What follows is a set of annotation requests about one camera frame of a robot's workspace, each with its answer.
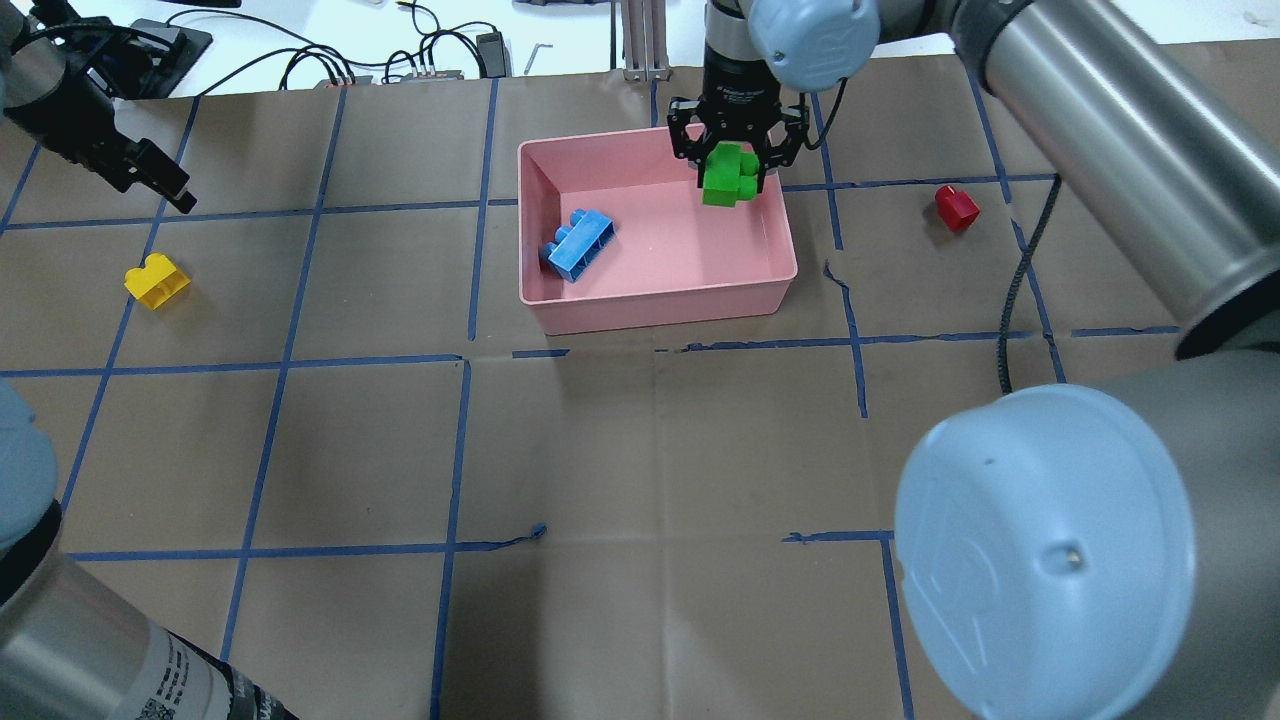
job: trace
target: grid line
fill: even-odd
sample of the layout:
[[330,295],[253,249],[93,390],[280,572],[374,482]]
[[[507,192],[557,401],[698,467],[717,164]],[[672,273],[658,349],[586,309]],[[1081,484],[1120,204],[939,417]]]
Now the grid line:
[[458,512],[462,506],[462,464],[466,461],[467,420],[471,414],[471,363],[462,364],[462,391],[458,393],[458,428],[453,445],[453,482],[449,497],[449,525],[445,534],[444,569],[440,574],[440,603],[435,618],[435,653],[431,670],[431,720],[440,717],[444,691],[445,641],[449,630],[449,603],[453,600],[453,564],[458,546]]
[[[191,131],[196,126],[196,114],[200,111],[200,99],[196,97],[191,101],[191,110],[187,113],[187,124],[182,131],[182,140],[178,142],[178,151],[174,154],[174,163],[182,163],[183,155],[187,152],[187,142],[191,140]],[[142,247],[142,258],[138,259],[138,264],[146,261],[147,255],[151,254],[151,249],[155,247],[156,237],[160,234],[160,219],[164,218],[164,211],[169,206],[169,201],[160,199],[156,204],[156,211],[151,220],[151,231],[147,233],[147,242]],[[106,355],[106,365],[102,368],[102,378],[97,383],[97,391],[93,393],[93,404],[90,406],[88,419],[84,420],[84,432],[81,433],[79,445],[76,447],[76,459],[72,460],[70,471],[67,474],[67,487],[63,488],[61,507],[65,514],[68,507],[70,507],[72,496],[76,492],[76,483],[79,480],[81,469],[84,466],[84,454],[88,451],[88,441],[93,436],[93,425],[97,423],[97,414],[102,410],[102,398],[106,397],[106,386],[111,380],[111,370],[115,368],[115,359],[120,355],[120,346],[124,345],[124,333],[129,328],[129,318],[133,315],[134,300],[133,296],[127,296],[124,299],[124,311],[120,314],[120,324],[115,328],[115,338],[111,341],[111,350]]]
[[[452,546],[453,552],[493,552],[513,544],[535,541],[547,533],[545,525],[534,525],[527,536],[507,541],[465,541]],[[292,557],[370,557],[376,555],[444,555],[451,550],[449,543],[390,543],[390,544],[332,544],[332,546],[300,546],[300,547],[256,547],[247,552],[239,548],[212,548],[212,550],[113,550],[113,551],[84,551],[68,552],[73,560],[82,562],[150,562],[163,560],[239,560],[248,556],[250,560],[259,559],[292,559]]]
[[906,642],[902,638],[902,610],[897,601],[897,577],[893,573],[893,548],[888,539],[881,539],[881,561],[884,565],[884,596],[888,601],[888,621],[893,632],[893,655],[897,660],[897,683],[902,693],[902,717],[915,720],[915,702],[911,700],[911,673],[906,665]]
[[467,341],[476,338],[476,323],[480,318],[480,272],[484,266],[484,231],[489,222],[489,179],[493,169],[493,131],[498,117],[498,78],[489,86],[489,115],[484,132],[484,155],[480,169],[480,210],[476,213],[476,246],[471,261],[471,305],[467,310]]
[[658,81],[649,81],[649,127],[658,127]]
[[[822,133],[826,131],[822,119],[822,101],[818,99],[817,92],[812,94],[810,97],[813,99],[813,117],[818,123],[818,137],[822,137]],[[836,205],[836,181],[831,168],[831,149],[827,141],[823,141],[819,150],[822,152],[822,176],[827,181],[824,190],[827,191],[827,209],[831,211],[831,234],[836,241],[836,250],[844,251],[845,233],[840,225],[840,206]]]
[[[1153,328],[1083,328],[1071,331],[1071,337],[1134,337],[1155,334],[1178,334],[1176,327]],[[996,332],[964,332],[940,333],[932,336],[900,334],[900,336],[867,336],[859,337],[858,345],[910,345],[918,342],[995,342]],[[1010,340],[1030,340],[1036,333],[1030,331],[1016,331],[1009,334]],[[751,340],[751,341],[717,341],[710,343],[692,342],[684,347],[655,347],[654,352],[722,352],[730,350],[792,350],[797,347],[845,347],[852,345],[851,338],[845,337],[815,337],[815,338],[783,338],[783,340]],[[556,347],[548,350],[512,350],[511,357],[515,360],[564,357],[572,348]],[[291,360],[291,370],[312,368],[352,368],[365,365],[422,365],[431,363],[461,363],[474,360],[456,354],[439,355],[387,355],[367,357],[332,357],[317,360]],[[101,377],[110,374],[119,375],[191,375],[205,373],[256,373],[279,370],[283,363],[227,363],[211,365],[156,365],[156,366],[128,366],[128,368],[52,368],[52,369],[27,369],[27,370],[0,370],[0,378],[81,378]]]
[[311,260],[315,254],[316,236],[320,229],[320,218],[324,215],[325,193],[329,190],[329,177],[333,172],[333,158],[338,147],[338,135],[342,131],[342,115],[347,106],[347,88],[338,94],[338,108],[334,113],[333,131],[329,136],[329,147],[325,154],[324,172],[320,176],[320,187],[316,191],[316,202],[311,213],[311,228],[307,233],[307,246],[302,254],[302,268],[298,272],[298,286],[293,296],[293,313],[289,318],[289,332],[284,340],[284,352],[279,364],[279,375],[275,380],[275,396],[271,400],[271,414],[266,423],[266,437],[262,441],[262,456],[259,461],[257,477],[253,480],[253,496],[250,501],[248,518],[244,521],[244,538],[241,543],[239,564],[236,568],[236,584],[232,589],[232,602],[227,611],[227,625],[223,630],[223,647],[219,657],[223,661],[230,656],[232,641],[236,637],[236,623],[239,618],[239,605],[244,591],[244,574],[248,569],[248,551],[253,544],[253,533],[257,528],[257,514],[262,502],[262,488],[266,484],[266,473],[271,462],[271,448],[275,443],[275,430],[280,419],[280,406],[284,401],[284,388],[289,379],[289,361],[293,359],[293,346],[298,337],[298,323],[302,316],[302,302],[306,299],[307,279],[311,274]]
[[4,231],[9,229],[9,223],[13,220],[13,213],[18,209],[18,199],[22,197],[22,191],[27,187],[27,181],[31,179],[31,170],[36,167],[36,158],[40,156],[40,145],[37,143],[31,149],[31,155],[27,156],[27,164],[22,168],[22,174],[18,176],[18,184],[13,186],[13,195],[9,196],[9,205],[4,209],[4,217],[0,218],[0,236]]
[[858,411],[865,420],[869,418],[867,409],[867,366],[863,364],[863,340],[858,334],[858,319],[854,316],[854,301],[851,297],[851,291],[849,283],[837,278],[835,273],[831,272],[831,263],[826,263],[822,266],[822,274],[827,279],[840,286],[840,292],[845,301],[845,320],[849,323],[849,347],[854,352],[854,382],[858,386]]
[[1153,328],[1089,328],[1071,331],[1071,337],[1134,337],[1149,334],[1178,334],[1183,332],[1176,325],[1157,325]]
[[[969,90],[973,94],[973,100],[978,105],[978,118],[982,120],[982,132],[987,136],[987,146],[991,149],[991,159],[996,167],[996,174],[1000,177],[1000,191],[1005,196],[1005,205],[1009,208],[1009,222],[1014,227],[1014,237],[1018,240],[1018,247],[1027,252],[1027,236],[1023,233],[1023,227],[1018,224],[1014,219],[1014,191],[1009,184],[1009,172],[1005,168],[1005,161],[1000,155],[1000,146],[996,143],[996,133],[991,127],[991,115],[987,113],[987,101],[982,97],[982,88],[978,86],[977,78],[972,74],[969,78]],[[1027,284],[1030,287],[1032,295],[1036,297],[1036,310],[1039,313],[1041,327],[1044,331],[1044,342],[1048,343],[1050,360],[1053,363],[1053,375],[1057,382],[1066,382],[1066,372],[1062,369],[1062,357],[1057,351],[1057,338],[1053,337],[1053,324],[1048,318],[1048,306],[1044,304],[1044,295],[1041,292],[1039,279],[1036,277],[1034,264],[1027,266]]]
[[[1044,174],[1030,174],[1030,176],[1011,176],[1007,178],[1010,183],[1023,183],[1023,182],[1044,182],[1053,179],[1053,176]],[[904,186],[920,186],[920,184],[993,184],[1002,182],[1001,178],[995,176],[982,176],[982,177],[954,177],[954,178],[899,178],[899,179],[882,179],[882,181],[861,181],[861,182],[820,182],[820,183],[808,183],[808,184],[785,184],[782,186],[782,192],[829,192],[829,191],[846,191],[846,190],[874,190],[881,187],[904,187]],[[489,199],[486,205],[489,208],[515,208],[520,201],[515,197],[499,197]],[[325,208],[321,213],[323,215],[351,215],[351,214],[372,214],[372,213],[403,213],[403,211],[417,211],[417,210],[458,210],[468,208],[480,208],[479,200],[452,200],[442,202],[393,202],[385,205],[342,205],[337,208]],[[314,210],[308,209],[294,209],[294,210],[256,210],[248,213],[210,213],[206,215],[165,215],[160,218],[161,225],[179,224],[179,223],[216,223],[224,220],[269,220],[276,218],[301,218],[310,217]],[[155,223],[155,218],[100,218],[90,220],[41,220],[41,222],[28,222],[28,223],[3,223],[0,222],[0,228],[9,231],[40,231],[40,229],[73,229],[73,228],[108,228],[108,227],[128,227],[128,225],[150,225]]]

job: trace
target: black cable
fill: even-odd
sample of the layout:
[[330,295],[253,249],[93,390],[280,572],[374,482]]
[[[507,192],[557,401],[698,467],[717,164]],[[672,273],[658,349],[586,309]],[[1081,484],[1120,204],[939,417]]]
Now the black cable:
[[462,46],[471,53],[471,58],[476,61],[476,68],[480,69],[480,77],[489,77],[484,64],[484,58],[480,56],[480,49],[476,47],[475,42],[471,42],[470,37],[452,29],[442,29],[422,37],[422,41],[419,44],[419,59],[422,60],[424,65],[435,68],[435,44],[442,37],[457,38],[458,42],[461,42]]
[[387,64],[385,68],[383,69],[383,85],[390,85],[392,82],[392,65],[396,63],[397,55],[404,55],[404,58],[408,60],[410,67],[413,68],[413,72],[415,73],[419,72],[417,60],[413,59],[413,55],[408,50],[397,50],[392,53],[390,56],[387,58]]
[[1041,219],[1036,223],[1036,232],[1032,233],[1032,238],[1027,242],[1027,250],[1023,250],[1023,259],[1018,263],[1018,269],[1014,272],[1014,282],[1009,286],[1009,295],[1005,297],[1005,310],[1000,315],[1000,336],[996,338],[996,374],[1000,378],[1000,392],[1009,395],[1014,392],[1014,384],[1009,379],[1009,327],[1014,320],[1014,304],[1018,302],[1018,291],[1023,287],[1023,277],[1027,275],[1027,270],[1032,266],[1032,256],[1036,255],[1036,247],[1039,246],[1039,241],[1044,237],[1044,228],[1048,227],[1048,219],[1053,214],[1053,206],[1057,205],[1057,193],[1062,190],[1062,176],[1053,176],[1053,184],[1048,190],[1048,197],[1044,199],[1044,209],[1041,210]]
[[284,68],[284,74],[280,76],[279,90],[289,88],[289,74],[292,74],[293,69],[297,68],[302,63],[302,60],[306,60],[307,58],[315,58],[316,60],[320,61],[321,65],[324,65],[325,73],[328,73],[329,76],[329,85],[346,85],[344,82],[343,83],[338,82],[338,72],[335,72],[337,68],[334,64],[332,64],[333,58],[328,58],[323,53],[316,53],[315,50],[298,49],[298,51],[293,54],[293,58],[289,59],[289,64]]
[[618,69],[618,0],[609,0],[609,69]]
[[[307,37],[305,35],[300,35],[297,32],[293,32],[292,29],[289,29],[289,28],[287,28],[284,26],[273,23],[271,20],[262,19],[262,18],[259,18],[256,15],[248,15],[248,14],[244,14],[244,13],[236,13],[236,12],[232,12],[232,10],[214,10],[214,9],[209,9],[209,8],[195,8],[195,9],[191,9],[191,10],[183,10],[180,13],[174,13],[173,15],[169,15],[169,19],[165,20],[165,24],[172,27],[173,20],[175,20],[175,19],[183,17],[183,15],[189,15],[189,14],[195,14],[195,13],[207,13],[207,14],[211,14],[211,15],[225,15],[225,17],[232,17],[232,18],[239,18],[242,20],[255,22],[255,23],[259,23],[259,24],[264,24],[264,26],[266,26],[269,28],[276,29],[279,32],[283,32],[284,35],[288,35],[289,37],[293,37],[296,40],[301,40],[302,42],[306,42],[307,45],[320,46],[319,42],[311,40],[310,37]],[[337,58],[339,58],[343,61],[344,65],[348,65],[348,68],[347,68],[348,73],[351,73],[351,67],[357,67],[357,68],[381,68],[381,67],[384,67],[387,64],[387,63],[357,63],[356,60],[347,59],[344,55],[342,55],[337,50],[334,50],[334,53],[337,54]]]
[[471,26],[484,26],[484,27],[489,28],[489,32],[498,32],[498,26],[495,26],[495,24],[493,24],[493,23],[490,23],[488,20],[471,20],[468,23],[462,23],[460,26],[453,26],[449,29],[458,31],[458,29],[462,29],[465,27],[471,27]]
[[219,87],[221,87],[227,81],[234,78],[236,76],[243,73],[244,70],[252,68],[253,65],[261,63],[262,60],[269,60],[269,59],[271,59],[271,58],[274,58],[276,55],[283,55],[284,53],[297,53],[297,51],[298,51],[297,47],[282,47],[279,50],[271,50],[270,53],[265,53],[262,55],[259,55],[257,58],[253,58],[252,60],[250,60],[250,61],[244,63],[243,65],[236,68],[234,70],[227,73],[227,76],[223,77],[223,79],[220,79],[220,81],[215,82],[214,85],[210,85],[205,90],[197,92],[196,97],[204,97],[204,96],[209,95],[210,92],[212,92],[212,91],[218,90]]
[[164,24],[168,26],[168,27],[173,27],[173,20],[175,20],[175,19],[183,17],[183,15],[191,15],[191,14],[195,14],[195,13],[209,13],[211,15],[230,15],[233,18],[241,18],[242,20],[251,20],[251,22],[255,22],[255,23],[259,23],[259,24],[264,24],[264,26],[266,26],[269,28],[278,29],[278,31],[283,32],[284,35],[288,35],[289,37],[293,37],[296,40],[301,40],[302,42],[306,42],[307,45],[315,45],[315,42],[312,40],[310,40],[307,37],[303,37],[303,36],[293,32],[292,29],[289,29],[289,28],[287,28],[284,26],[273,23],[271,20],[268,20],[268,19],[264,19],[264,18],[259,18],[259,17],[255,17],[255,15],[247,15],[244,13],[236,13],[233,10],[212,10],[212,9],[209,9],[209,8],[195,8],[195,9],[191,9],[191,10],[183,10],[180,13],[174,13],[174,14],[169,15],[169,19],[165,20]]
[[150,40],[151,42],[155,42],[157,45],[163,45],[163,46],[169,47],[169,49],[173,47],[173,42],[172,41],[165,40],[165,38],[160,37],[159,35],[151,35],[150,32],[145,32],[145,31],[141,31],[141,29],[133,28],[133,27],[109,26],[109,24],[101,24],[101,23],[63,23],[60,26],[46,27],[45,29],[36,31],[36,32],[33,32],[33,33],[31,33],[31,35],[28,35],[26,37],[18,38],[18,41],[13,44],[13,49],[10,50],[10,53],[17,53],[18,50],[22,50],[23,47],[26,47],[27,45],[31,45],[32,42],[37,41],[37,40],[44,40],[46,37],[63,37],[68,32],[111,32],[111,33],[123,33],[123,35],[128,35],[131,37],[137,37],[140,40]]
[[[822,126],[822,135],[818,136],[817,142],[809,142],[808,137],[804,138],[804,146],[808,147],[809,150],[817,150],[822,147],[823,142],[827,142],[827,135],[831,132],[831,124],[836,122],[836,113],[840,111],[840,105],[841,102],[845,101],[845,87],[847,86],[849,86],[849,78],[840,78],[840,90],[836,92],[836,102],[832,104],[831,113],[827,114],[827,120]],[[801,108],[809,106],[805,100],[804,92],[800,94],[800,106]]]
[[356,70],[353,70],[351,68],[351,63],[346,58],[342,56],[342,53],[338,53],[337,50],[334,50],[333,46],[330,46],[330,45],[323,45],[323,44],[319,44],[319,42],[312,42],[312,44],[310,44],[310,45],[307,45],[305,47],[300,47],[298,50],[317,50],[320,53],[328,53],[334,60],[337,60],[338,63],[342,63],[342,70],[346,70],[346,78],[349,79],[352,85],[355,85],[355,82],[356,82]]
[[[410,9],[415,9],[416,8],[415,12],[413,12],[413,17],[415,17],[415,26],[413,27],[419,31],[420,35],[424,35],[424,37],[431,37],[431,36],[434,36],[438,32],[445,32],[442,28],[440,20],[436,17],[436,14],[434,12],[431,12],[430,8],[428,8],[425,5],[417,4],[417,0],[397,0],[397,4],[401,5],[401,6],[403,6],[403,8],[410,8]],[[416,20],[417,12],[416,10],[422,10],[424,13],[426,13],[428,15],[430,15],[431,19],[435,20],[436,29],[433,31],[433,32],[430,32],[430,33],[422,32],[421,27],[417,26],[417,20]],[[173,20],[175,20],[175,19],[178,19],[180,17],[186,17],[186,15],[191,15],[191,14],[196,14],[196,13],[206,13],[206,14],[210,14],[210,15],[224,15],[224,17],[230,17],[230,18],[239,18],[242,20],[255,22],[255,23],[270,27],[273,29],[276,29],[279,32],[283,32],[284,35],[288,35],[289,37],[293,37],[294,40],[301,40],[302,42],[306,42],[307,45],[317,46],[317,47],[328,47],[334,54],[334,56],[338,58],[338,59],[340,59],[342,63],[346,65],[347,74],[352,78],[352,82],[355,82],[355,73],[352,72],[352,67],[355,67],[355,68],[371,68],[371,69],[372,68],[383,68],[383,77],[385,79],[390,79],[390,69],[392,69],[393,65],[396,65],[398,63],[406,63],[407,61],[411,65],[413,65],[415,72],[417,72],[417,67],[413,63],[413,54],[408,53],[407,50],[401,50],[401,51],[393,53],[392,56],[390,56],[390,58],[396,58],[398,55],[403,55],[404,56],[403,60],[390,60],[390,58],[388,58],[388,61],[381,61],[381,63],[362,63],[362,61],[358,61],[358,60],[351,60],[351,59],[343,56],[337,50],[333,50],[328,45],[321,46],[320,44],[315,42],[310,37],[306,37],[305,35],[300,35],[297,32],[293,32],[292,29],[289,29],[289,28],[287,28],[284,26],[280,26],[278,23],[274,23],[274,22],[264,19],[264,18],[259,18],[256,15],[250,15],[250,14],[246,14],[246,13],[237,13],[237,12],[233,12],[233,10],[219,10],[219,9],[212,9],[212,8],[192,8],[189,10],[182,10],[180,13],[174,13],[173,15],[169,15],[169,19],[165,20],[165,24],[166,26],[172,26]],[[490,28],[492,31],[498,32],[497,26],[494,26],[490,22],[485,22],[485,20],[471,20],[471,22],[456,26],[453,28],[448,28],[448,31],[449,32],[457,32],[461,28],[465,28],[465,27],[468,27],[468,26],[474,26],[474,24],[485,26],[485,27]],[[486,74],[485,73],[485,68],[483,67],[483,60],[479,59],[479,56],[480,56],[479,49],[475,47],[475,44],[471,42],[470,38],[466,38],[466,44],[470,44],[470,46],[467,47],[467,50],[471,53],[472,58],[477,58],[476,64],[481,68],[480,73],[481,74]],[[419,54],[422,56],[422,64],[425,65],[426,64],[426,55],[425,55],[425,53],[422,53],[422,46],[421,45],[419,46]]]
[[433,13],[431,9],[428,8],[426,5],[419,5],[417,0],[396,0],[396,4],[399,5],[401,8],[408,8],[410,15],[413,18],[413,29],[416,29],[419,35],[431,35],[429,32],[425,32],[421,27],[419,27],[417,24],[419,10],[422,10],[428,15],[431,15],[431,20],[435,23],[435,31],[433,32],[439,32],[439,29],[443,27],[440,24],[440,18],[435,13]]

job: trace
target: pink tray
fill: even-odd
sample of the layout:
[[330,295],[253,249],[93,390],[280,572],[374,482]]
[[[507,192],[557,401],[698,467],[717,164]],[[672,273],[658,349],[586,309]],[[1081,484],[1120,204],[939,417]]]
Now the pink tray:
[[[666,128],[520,146],[520,299],[547,334],[777,311],[796,277],[777,176],[733,209],[703,205],[696,178]],[[570,283],[538,251],[577,208],[612,218],[617,236]]]

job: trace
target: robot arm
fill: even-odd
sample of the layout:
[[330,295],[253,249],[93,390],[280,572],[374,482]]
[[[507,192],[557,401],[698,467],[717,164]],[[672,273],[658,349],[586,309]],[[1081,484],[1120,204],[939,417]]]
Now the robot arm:
[[[881,38],[876,0],[709,0],[703,94],[676,97],[667,127],[676,158],[698,168],[721,142],[748,142],[759,159],[758,186],[778,167],[790,167],[809,135],[805,105],[783,106],[782,85],[809,92],[849,78],[870,58]],[[689,124],[705,126],[696,140]],[[769,131],[783,123],[774,146]]]
[[676,155],[745,140],[787,164],[759,126],[808,118],[765,72],[829,87],[877,10],[882,40],[950,33],[1183,328],[1183,363],[1014,393],[916,446],[895,525],[931,662],[984,717],[1262,717],[1280,680],[1280,152],[1107,0],[709,0]]
[[41,37],[20,10],[0,0],[0,74],[5,76],[4,114],[42,146],[84,165],[120,192],[142,183],[182,213],[196,199],[189,176],[150,140],[131,140],[115,129],[111,100],[49,37]]

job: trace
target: black mount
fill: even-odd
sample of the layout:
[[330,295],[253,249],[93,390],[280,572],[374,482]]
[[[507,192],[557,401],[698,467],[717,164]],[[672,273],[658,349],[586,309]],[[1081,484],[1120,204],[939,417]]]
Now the black mount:
[[[67,0],[40,0],[32,5],[31,14],[45,27],[81,22],[111,24],[106,17],[82,18]],[[104,31],[72,36],[63,46],[73,65],[87,65],[90,76],[111,97],[168,97],[214,42],[207,32],[154,20],[137,20],[131,27],[163,37],[172,45]]]
[[[778,100],[782,86],[764,60],[731,60],[707,49],[703,95],[698,100],[673,97],[667,110],[667,128],[676,158],[698,168],[698,187],[703,186],[707,156],[724,141],[748,142],[760,160],[758,188],[778,167],[788,168],[804,147],[809,135],[809,110],[801,105],[783,108]],[[689,126],[694,119],[705,126],[694,140]],[[786,137],[774,146],[769,131],[783,123]]]

